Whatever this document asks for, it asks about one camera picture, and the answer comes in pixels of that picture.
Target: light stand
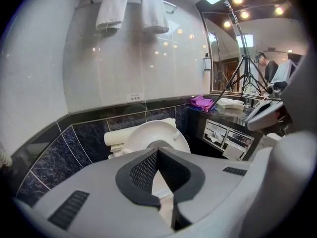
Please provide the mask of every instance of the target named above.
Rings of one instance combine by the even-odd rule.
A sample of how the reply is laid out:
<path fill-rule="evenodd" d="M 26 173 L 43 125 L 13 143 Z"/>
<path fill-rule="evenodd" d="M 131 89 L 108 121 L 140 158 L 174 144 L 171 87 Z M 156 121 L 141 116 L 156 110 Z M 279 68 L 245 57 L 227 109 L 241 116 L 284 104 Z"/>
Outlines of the light stand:
<path fill-rule="evenodd" d="M 219 59 L 219 68 L 218 68 L 218 71 L 217 71 L 217 73 L 215 75 L 214 82 L 216 83 L 217 79 L 219 79 L 218 81 L 220 83 L 223 83 L 223 85 L 224 85 L 223 87 L 225 87 L 225 83 L 228 83 L 228 79 L 227 79 L 226 75 L 223 73 L 222 68 L 221 68 L 221 58 L 220 58 L 220 48 L 219 48 L 218 37 L 217 37 L 217 35 L 215 33 L 211 33 L 211 34 L 214 35 L 214 38 L 216 40 L 216 46 L 217 46 L 217 51 L 218 51 L 218 59 Z"/>
<path fill-rule="evenodd" d="M 225 0 L 224 1 L 224 4 L 228 7 L 230 13 L 232 14 L 233 16 L 233 19 L 236 23 L 236 26 L 238 28 L 238 31 L 239 31 L 239 34 L 240 34 L 240 38 L 241 38 L 241 41 L 242 41 L 242 47 L 243 47 L 243 55 L 241 56 L 241 60 L 237 66 L 237 68 L 235 69 L 235 71 L 233 72 L 230 80 L 228 81 L 228 84 L 226 85 L 226 87 L 222 90 L 222 92 L 219 94 L 219 96 L 216 98 L 216 100 L 214 101 L 214 103 L 212 104 L 210 110 L 216 105 L 216 103 L 218 102 L 218 100 L 221 98 L 221 96 L 223 95 L 223 93 L 229 89 L 232 85 L 234 85 L 235 83 L 237 83 L 238 81 L 240 81 L 242 78 L 243 78 L 243 84 L 242 84 L 242 89 L 241 89 L 241 96 L 240 96 L 240 99 L 242 98 L 243 96 L 243 92 L 244 90 L 249 86 L 249 85 L 253 85 L 258 92 L 261 92 L 261 89 L 260 87 L 262 87 L 266 92 L 267 92 L 267 83 L 265 81 L 265 79 L 263 78 L 262 76 L 262 73 L 260 72 L 259 68 L 256 66 L 256 64 L 252 61 L 251 57 L 247 54 L 247 48 L 246 48 L 246 42 L 244 40 L 244 35 L 242 34 L 242 31 L 241 31 L 241 27 L 240 27 L 240 24 L 239 24 L 239 21 L 236 17 L 236 15 L 234 14 L 234 11 L 231 7 L 231 4 L 228 0 Z M 237 78 L 235 81 L 233 81 L 233 78 L 236 76 L 236 74 L 238 73 L 242 63 L 244 62 L 244 74 L 242 76 L 240 76 L 239 78 Z M 255 69 L 258 71 L 258 74 L 260 75 L 263 83 L 265 86 L 263 86 L 257 79 L 254 78 L 253 74 L 251 73 L 251 65 L 250 63 L 252 63 L 252 65 L 255 67 Z"/>

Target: countertop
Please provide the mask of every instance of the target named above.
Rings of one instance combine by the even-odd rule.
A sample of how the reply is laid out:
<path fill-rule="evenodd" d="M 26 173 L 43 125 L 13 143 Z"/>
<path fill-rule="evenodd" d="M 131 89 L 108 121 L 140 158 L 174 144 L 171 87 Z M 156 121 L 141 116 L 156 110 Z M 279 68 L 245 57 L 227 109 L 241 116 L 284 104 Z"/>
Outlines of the countertop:
<path fill-rule="evenodd" d="M 198 109 L 193 108 L 191 106 L 189 107 L 189 109 L 192 109 L 192 110 L 204 113 L 204 114 L 208 114 L 211 116 L 216 116 L 216 117 L 219 117 L 223 120 L 227 120 L 227 121 L 233 122 L 233 123 L 241 125 L 241 126 L 245 126 L 246 119 L 248 118 L 249 114 L 253 111 L 253 108 L 248 108 L 248 107 L 244 107 L 244 110 L 224 109 L 218 104 L 216 104 L 215 109 L 213 109 L 209 112 L 198 110 Z"/>

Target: cap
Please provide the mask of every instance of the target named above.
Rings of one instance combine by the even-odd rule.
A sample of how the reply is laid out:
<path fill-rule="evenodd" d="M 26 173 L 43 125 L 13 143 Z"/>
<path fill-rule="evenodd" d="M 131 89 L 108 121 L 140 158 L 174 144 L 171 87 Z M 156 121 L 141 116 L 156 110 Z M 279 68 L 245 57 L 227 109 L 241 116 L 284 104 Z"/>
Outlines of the cap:
<path fill-rule="evenodd" d="M 257 52 L 256 53 L 256 57 L 254 58 L 254 61 L 255 62 L 259 62 L 259 59 L 260 59 L 261 56 L 265 57 L 264 53 L 263 52 Z"/>

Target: toilet lid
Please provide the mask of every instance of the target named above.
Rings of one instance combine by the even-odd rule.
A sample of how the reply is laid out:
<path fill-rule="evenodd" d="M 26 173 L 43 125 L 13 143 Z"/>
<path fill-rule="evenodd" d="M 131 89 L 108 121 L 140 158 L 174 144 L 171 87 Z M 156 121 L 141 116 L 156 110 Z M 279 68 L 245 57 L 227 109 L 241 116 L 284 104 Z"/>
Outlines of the toilet lid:
<path fill-rule="evenodd" d="M 178 129 L 164 121 L 149 121 L 138 127 L 122 148 L 122 154 L 152 147 L 172 147 L 190 153 L 189 145 Z"/>

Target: person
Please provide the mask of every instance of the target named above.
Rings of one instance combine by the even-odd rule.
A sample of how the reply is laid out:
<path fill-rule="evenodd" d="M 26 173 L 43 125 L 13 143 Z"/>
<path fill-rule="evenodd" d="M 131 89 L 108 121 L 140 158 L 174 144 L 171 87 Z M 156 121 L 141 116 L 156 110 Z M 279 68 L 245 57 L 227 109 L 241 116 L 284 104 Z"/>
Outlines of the person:
<path fill-rule="evenodd" d="M 278 69 L 278 64 L 275 61 L 267 59 L 263 52 L 257 52 L 255 62 L 261 66 L 265 66 L 264 78 L 270 83 Z"/>

